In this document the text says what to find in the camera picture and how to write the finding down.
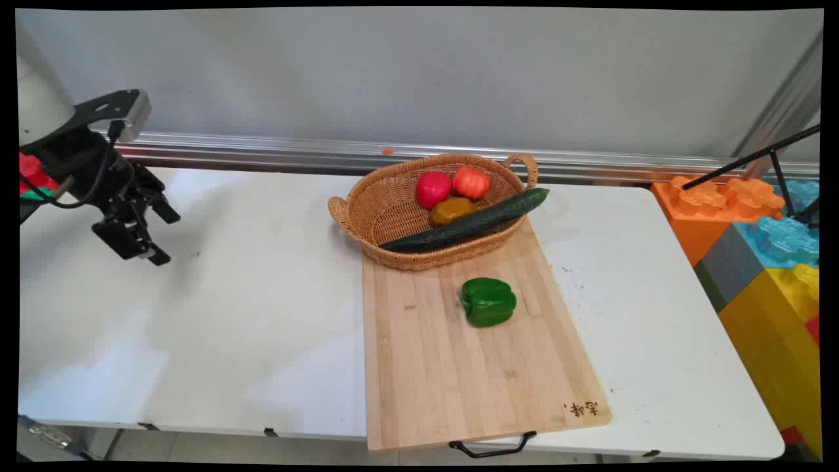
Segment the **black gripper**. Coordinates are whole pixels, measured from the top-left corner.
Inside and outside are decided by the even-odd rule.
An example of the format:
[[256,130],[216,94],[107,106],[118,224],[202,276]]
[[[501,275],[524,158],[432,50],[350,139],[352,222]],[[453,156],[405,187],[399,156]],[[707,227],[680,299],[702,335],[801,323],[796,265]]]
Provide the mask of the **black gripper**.
[[[61,203],[57,192],[45,193],[27,178],[26,206],[94,206],[106,217],[92,226],[102,242],[123,260],[145,259],[163,266],[171,257],[151,239],[147,222],[141,217],[143,198],[166,224],[177,223],[181,217],[168,203],[162,180],[117,152],[116,143],[126,134],[125,127],[109,127],[105,136],[87,127],[64,128],[27,144],[27,155],[38,159],[46,176],[60,185],[72,180],[66,191],[76,201]],[[126,223],[120,218],[134,220]]]

